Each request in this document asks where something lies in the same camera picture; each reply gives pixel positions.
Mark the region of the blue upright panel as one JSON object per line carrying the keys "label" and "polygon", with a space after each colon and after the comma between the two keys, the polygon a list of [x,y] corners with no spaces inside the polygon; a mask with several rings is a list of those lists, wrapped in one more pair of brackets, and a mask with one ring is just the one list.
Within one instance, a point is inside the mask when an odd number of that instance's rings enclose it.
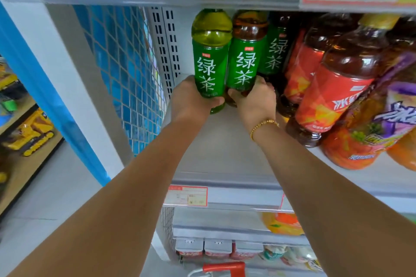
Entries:
{"label": "blue upright panel", "polygon": [[0,54],[102,186],[110,177],[0,1]]}

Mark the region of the person's left hand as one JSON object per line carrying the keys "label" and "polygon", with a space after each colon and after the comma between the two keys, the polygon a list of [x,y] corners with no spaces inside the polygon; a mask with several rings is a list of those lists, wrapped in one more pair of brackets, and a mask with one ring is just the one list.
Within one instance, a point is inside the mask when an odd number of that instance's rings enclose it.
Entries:
{"label": "person's left hand", "polygon": [[173,90],[170,100],[171,123],[201,128],[211,114],[211,109],[203,107],[202,97],[196,87],[194,75],[181,81]]}

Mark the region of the yellow toy truck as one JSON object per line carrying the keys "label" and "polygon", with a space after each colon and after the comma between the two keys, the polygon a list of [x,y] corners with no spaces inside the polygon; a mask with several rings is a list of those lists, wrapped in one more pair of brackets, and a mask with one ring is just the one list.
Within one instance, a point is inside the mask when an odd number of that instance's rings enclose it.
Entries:
{"label": "yellow toy truck", "polygon": [[17,76],[6,62],[0,61],[0,91],[18,82]]}

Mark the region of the small red label tea bottle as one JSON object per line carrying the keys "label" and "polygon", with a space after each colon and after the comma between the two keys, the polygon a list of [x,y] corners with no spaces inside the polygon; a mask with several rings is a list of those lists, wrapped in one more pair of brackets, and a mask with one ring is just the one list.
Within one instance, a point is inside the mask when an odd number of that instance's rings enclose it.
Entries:
{"label": "small red label tea bottle", "polygon": [[285,71],[287,84],[277,110],[286,121],[294,117],[327,49],[357,26],[350,13],[326,13],[310,21],[296,41]]}

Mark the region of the person's right forearm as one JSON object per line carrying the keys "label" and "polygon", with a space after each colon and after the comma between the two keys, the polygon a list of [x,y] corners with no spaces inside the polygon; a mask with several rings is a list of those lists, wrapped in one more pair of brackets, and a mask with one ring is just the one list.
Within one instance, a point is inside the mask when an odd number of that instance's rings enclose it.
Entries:
{"label": "person's right forearm", "polygon": [[323,163],[275,122],[250,134],[328,277],[416,277],[416,224]]}

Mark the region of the pile of snack packets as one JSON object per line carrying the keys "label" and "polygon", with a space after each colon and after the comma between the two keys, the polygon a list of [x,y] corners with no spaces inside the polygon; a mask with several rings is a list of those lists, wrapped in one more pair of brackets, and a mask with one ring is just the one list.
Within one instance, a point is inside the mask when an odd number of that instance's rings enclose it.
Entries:
{"label": "pile of snack packets", "polygon": [[288,266],[323,272],[316,254],[309,246],[264,245],[259,257],[268,261],[280,259]]}

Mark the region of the wooden toy shelf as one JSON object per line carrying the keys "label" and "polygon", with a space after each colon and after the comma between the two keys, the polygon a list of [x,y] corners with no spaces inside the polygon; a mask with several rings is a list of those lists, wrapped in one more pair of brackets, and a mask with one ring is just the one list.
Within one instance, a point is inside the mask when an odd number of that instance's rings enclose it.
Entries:
{"label": "wooden toy shelf", "polygon": [[[0,61],[8,64],[6,59],[1,55]],[[22,124],[23,121],[40,107],[19,78],[17,83],[10,85],[0,92],[14,99],[18,104],[18,110],[13,113],[6,112],[0,105],[1,142],[10,132]],[[0,222],[5,218],[62,142],[63,137],[55,128],[55,136],[29,157],[23,157],[17,152],[7,150],[0,145]]]}

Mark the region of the green tea bottle pale liquid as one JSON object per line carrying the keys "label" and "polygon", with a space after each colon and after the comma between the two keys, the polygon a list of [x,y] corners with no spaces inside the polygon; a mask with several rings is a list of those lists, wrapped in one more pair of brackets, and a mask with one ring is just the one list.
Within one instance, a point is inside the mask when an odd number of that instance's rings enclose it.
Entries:
{"label": "green tea bottle pale liquid", "polygon": [[191,26],[195,84],[202,97],[225,94],[232,20],[222,9],[205,8]]}

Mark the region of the small red-bordered price tag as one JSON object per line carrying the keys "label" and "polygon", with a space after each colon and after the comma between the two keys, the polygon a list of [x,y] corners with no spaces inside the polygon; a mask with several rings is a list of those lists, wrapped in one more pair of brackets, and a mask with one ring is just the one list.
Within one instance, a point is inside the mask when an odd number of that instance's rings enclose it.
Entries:
{"label": "small red-bordered price tag", "polygon": [[208,188],[203,186],[170,185],[163,206],[207,207]]}

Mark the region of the white metal shelf unit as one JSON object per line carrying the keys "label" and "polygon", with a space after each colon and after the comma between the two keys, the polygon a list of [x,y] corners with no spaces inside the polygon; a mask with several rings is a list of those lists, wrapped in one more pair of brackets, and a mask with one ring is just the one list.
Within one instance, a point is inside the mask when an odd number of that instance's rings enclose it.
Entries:
{"label": "white metal shelf unit", "polygon": [[[273,11],[399,13],[416,8],[302,4],[300,0],[0,0],[43,71],[97,155],[110,179],[133,159],[112,96],[101,79],[95,57],[73,5],[138,6],[148,20],[167,109],[161,129],[171,117],[171,92],[194,73],[191,23],[203,8],[218,7],[230,15],[247,8]],[[0,276],[6,277],[58,223],[97,189],[80,158],[58,152],[29,186],[19,205],[8,212],[0,234]],[[291,211],[261,150],[250,140],[236,109],[226,106],[211,115],[186,151],[173,185],[208,188],[208,206],[163,206],[152,237],[152,274],[185,276],[204,261],[184,259],[175,251],[178,238],[233,239],[257,244],[303,246],[305,237],[268,232],[260,212]]]}

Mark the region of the large red label tea bottle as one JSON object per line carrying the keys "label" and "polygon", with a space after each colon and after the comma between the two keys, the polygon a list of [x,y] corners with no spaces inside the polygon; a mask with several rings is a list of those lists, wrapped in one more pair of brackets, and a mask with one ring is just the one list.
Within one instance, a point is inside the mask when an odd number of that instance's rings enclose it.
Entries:
{"label": "large red label tea bottle", "polygon": [[397,13],[366,13],[358,27],[340,36],[325,52],[304,97],[285,126],[301,145],[320,145],[343,113],[376,78],[386,34],[398,22]]}

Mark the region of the green tea bottle amber liquid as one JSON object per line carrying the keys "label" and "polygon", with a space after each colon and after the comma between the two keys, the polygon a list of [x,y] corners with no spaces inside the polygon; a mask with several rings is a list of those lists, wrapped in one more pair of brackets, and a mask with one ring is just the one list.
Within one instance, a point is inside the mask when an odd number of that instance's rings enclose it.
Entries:
{"label": "green tea bottle amber liquid", "polygon": [[228,94],[229,89],[247,96],[254,85],[266,45],[268,25],[268,14],[265,11],[239,10],[232,18],[225,88],[225,99],[229,106],[236,107]]}

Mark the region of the green toy vehicle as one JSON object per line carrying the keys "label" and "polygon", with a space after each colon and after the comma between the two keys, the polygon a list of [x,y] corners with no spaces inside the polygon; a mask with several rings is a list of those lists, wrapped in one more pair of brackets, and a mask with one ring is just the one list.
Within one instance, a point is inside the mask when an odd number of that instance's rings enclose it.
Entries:
{"label": "green toy vehicle", "polygon": [[18,104],[17,102],[4,95],[3,93],[0,92],[0,105],[6,110],[6,112],[8,113],[13,113],[15,111],[18,110]]}

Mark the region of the person's right hand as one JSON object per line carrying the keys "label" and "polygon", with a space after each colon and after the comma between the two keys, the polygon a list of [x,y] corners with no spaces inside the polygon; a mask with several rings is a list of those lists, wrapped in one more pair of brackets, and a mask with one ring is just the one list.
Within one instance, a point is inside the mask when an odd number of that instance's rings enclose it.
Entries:
{"label": "person's right hand", "polygon": [[256,76],[254,86],[247,97],[235,104],[248,133],[266,123],[276,121],[276,93],[273,85],[261,76]]}

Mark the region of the green tea bottle dark liquid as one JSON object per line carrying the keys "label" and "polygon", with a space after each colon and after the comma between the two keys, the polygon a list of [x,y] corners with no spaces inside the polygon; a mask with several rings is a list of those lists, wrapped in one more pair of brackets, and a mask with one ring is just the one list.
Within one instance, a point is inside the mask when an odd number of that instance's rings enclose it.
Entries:
{"label": "green tea bottle dark liquid", "polygon": [[257,69],[263,77],[278,74],[294,39],[298,15],[293,11],[271,11],[268,16],[266,45]]}

